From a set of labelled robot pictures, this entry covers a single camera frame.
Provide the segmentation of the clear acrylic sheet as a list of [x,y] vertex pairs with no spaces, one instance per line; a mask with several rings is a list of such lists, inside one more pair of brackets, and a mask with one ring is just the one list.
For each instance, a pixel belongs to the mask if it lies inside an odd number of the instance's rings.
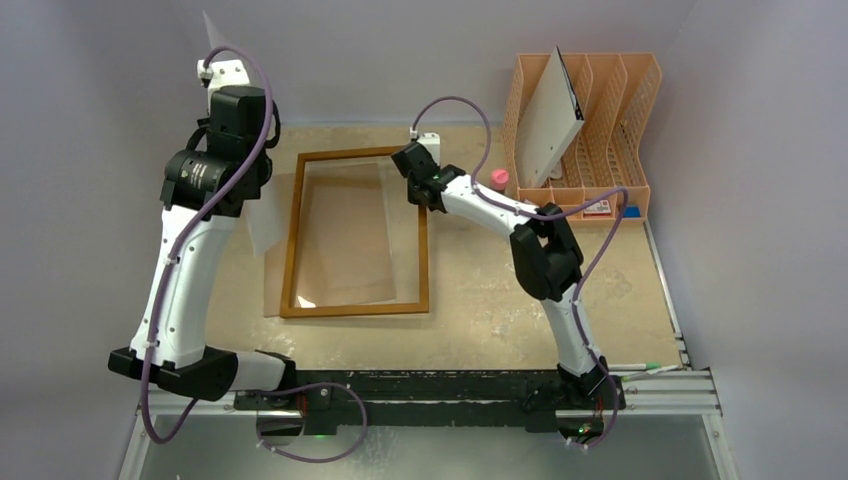
[[367,305],[397,299],[386,205],[377,162],[306,164],[293,306]]

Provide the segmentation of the wooden picture frame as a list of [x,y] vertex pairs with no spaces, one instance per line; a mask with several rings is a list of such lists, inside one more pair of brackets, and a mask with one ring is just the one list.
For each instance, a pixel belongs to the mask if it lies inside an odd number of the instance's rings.
[[[279,316],[286,319],[398,316],[423,314],[430,309],[428,218],[425,208],[407,200],[406,181],[397,172],[390,155],[394,147],[369,147],[304,152],[297,156],[292,188],[291,213]],[[294,271],[297,259],[298,223],[305,168],[309,162],[375,161],[382,176],[391,241],[391,255],[397,299],[391,303],[300,308],[294,299]]]

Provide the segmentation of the plant photo print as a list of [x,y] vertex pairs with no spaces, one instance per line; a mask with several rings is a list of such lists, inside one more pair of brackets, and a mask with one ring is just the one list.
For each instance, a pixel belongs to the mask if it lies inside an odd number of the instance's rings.
[[255,257],[263,256],[287,234],[293,181],[290,174],[274,175],[261,188],[260,198],[247,202],[246,222]]

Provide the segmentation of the brown backing board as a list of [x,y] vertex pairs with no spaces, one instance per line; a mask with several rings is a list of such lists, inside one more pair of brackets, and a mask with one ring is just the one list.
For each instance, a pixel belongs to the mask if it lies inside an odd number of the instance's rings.
[[269,182],[269,185],[272,187],[270,198],[274,201],[271,211],[272,220],[276,224],[271,237],[274,243],[270,245],[263,256],[264,283],[262,315],[265,318],[279,316],[294,174],[275,175]]

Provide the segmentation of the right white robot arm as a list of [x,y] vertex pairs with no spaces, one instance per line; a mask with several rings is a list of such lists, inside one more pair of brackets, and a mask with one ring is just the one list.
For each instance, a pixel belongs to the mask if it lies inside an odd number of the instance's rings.
[[615,380],[580,304],[584,255],[562,211],[552,203],[534,207],[483,187],[464,170],[439,165],[418,141],[391,159],[406,180],[411,204],[462,217],[508,241],[516,279],[541,303],[550,325],[564,399],[584,407],[598,396],[616,395]]

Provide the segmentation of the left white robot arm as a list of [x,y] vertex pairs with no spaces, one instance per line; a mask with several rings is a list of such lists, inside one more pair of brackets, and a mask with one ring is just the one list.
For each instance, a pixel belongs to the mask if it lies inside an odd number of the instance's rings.
[[160,199],[162,239],[148,304],[129,346],[114,350],[110,371],[147,379],[192,399],[259,390],[272,408],[297,399],[295,363],[282,354],[214,348],[205,325],[216,273],[243,206],[271,177],[267,149],[274,108],[253,86],[212,93],[207,118],[166,164]]

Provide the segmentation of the pink capped bottle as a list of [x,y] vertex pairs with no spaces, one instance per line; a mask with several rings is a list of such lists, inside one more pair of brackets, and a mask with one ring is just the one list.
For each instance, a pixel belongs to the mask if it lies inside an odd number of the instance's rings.
[[490,174],[488,186],[492,190],[505,195],[508,190],[510,180],[511,176],[506,169],[495,169]]

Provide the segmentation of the white board in organizer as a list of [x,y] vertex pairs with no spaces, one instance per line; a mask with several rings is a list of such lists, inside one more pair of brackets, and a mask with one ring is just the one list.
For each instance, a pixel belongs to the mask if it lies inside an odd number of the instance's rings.
[[518,123],[515,161],[518,185],[540,188],[559,168],[566,149],[584,124],[580,101],[555,47]]

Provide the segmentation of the orange file organizer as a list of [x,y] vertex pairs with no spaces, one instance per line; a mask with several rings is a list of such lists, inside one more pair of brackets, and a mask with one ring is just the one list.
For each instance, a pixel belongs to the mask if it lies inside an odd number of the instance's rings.
[[515,145],[518,123],[548,60],[546,53],[517,56],[506,104],[501,143],[511,176],[508,196],[536,204],[554,203],[567,210],[614,187],[624,187],[628,198],[611,201],[612,217],[569,218],[573,226],[609,226],[628,205],[638,205],[641,218],[625,218],[639,225],[647,218],[650,186],[639,159],[640,142],[662,82],[657,58],[649,52],[566,53],[563,58],[574,82],[585,123],[559,164],[562,176],[540,188],[518,185]]

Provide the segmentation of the red white small box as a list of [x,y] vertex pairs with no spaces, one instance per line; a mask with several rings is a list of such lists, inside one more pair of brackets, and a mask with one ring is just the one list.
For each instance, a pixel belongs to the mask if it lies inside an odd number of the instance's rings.
[[606,199],[599,200],[583,210],[584,218],[605,218],[612,217],[613,214],[614,209]]

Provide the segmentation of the blue small box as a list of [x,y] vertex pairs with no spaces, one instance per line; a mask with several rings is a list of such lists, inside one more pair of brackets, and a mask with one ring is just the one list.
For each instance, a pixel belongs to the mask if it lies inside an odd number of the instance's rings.
[[642,213],[638,205],[628,205],[624,210],[625,218],[641,218]]

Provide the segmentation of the green tipped pen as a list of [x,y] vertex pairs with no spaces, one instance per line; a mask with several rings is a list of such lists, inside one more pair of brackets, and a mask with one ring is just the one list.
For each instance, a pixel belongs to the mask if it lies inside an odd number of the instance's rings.
[[657,362],[609,364],[610,371],[647,371],[661,368],[662,364]]

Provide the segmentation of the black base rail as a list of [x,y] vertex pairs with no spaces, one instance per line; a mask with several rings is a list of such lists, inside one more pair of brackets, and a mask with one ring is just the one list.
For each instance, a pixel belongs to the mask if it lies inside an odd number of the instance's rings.
[[596,438],[626,406],[621,380],[543,370],[300,370],[297,394],[239,393],[238,410],[296,411],[308,435],[340,426],[513,427]]

